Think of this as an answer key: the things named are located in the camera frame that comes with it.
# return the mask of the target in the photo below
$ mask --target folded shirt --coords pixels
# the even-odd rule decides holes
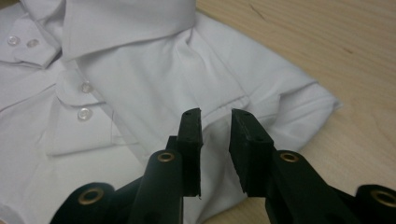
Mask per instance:
[[[6,223],[49,223],[79,186],[117,189],[135,180],[195,107],[202,109],[202,197],[185,199],[184,222],[202,223],[246,198],[228,153],[232,108],[253,113],[277,148],[298,150],[339,106],[298,67],[194,12],[192,0],[22,3],[0,11],[2,23],[14,24],[0,32],[0,46],[14,48],[8,42],[16,36],[16,46],[33,38],[33,49],[45,50],[23,53],[19,63],[0,51]],[[21,19],[35,31],[15,35]],[[57,44],[62,54],[48,54],[59,52]]]

